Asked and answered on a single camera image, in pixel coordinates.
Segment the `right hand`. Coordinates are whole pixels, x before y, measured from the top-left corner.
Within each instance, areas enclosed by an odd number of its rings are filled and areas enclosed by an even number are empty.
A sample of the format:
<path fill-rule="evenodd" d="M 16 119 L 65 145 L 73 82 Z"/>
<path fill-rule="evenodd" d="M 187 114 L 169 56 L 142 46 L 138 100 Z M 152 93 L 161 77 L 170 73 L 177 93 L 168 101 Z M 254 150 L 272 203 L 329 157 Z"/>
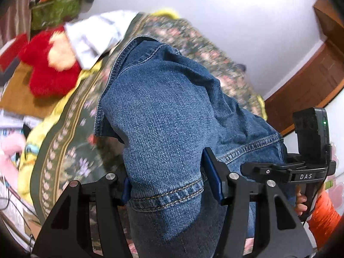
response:
<path fill-rule="evenodd" d="M 301 188 L 296 186 L 296 204 L 295 204 L 295 212 L 298 216 L 301 216 L 303 213 L 307 211 L 307 197 L 301 193 Z"/>

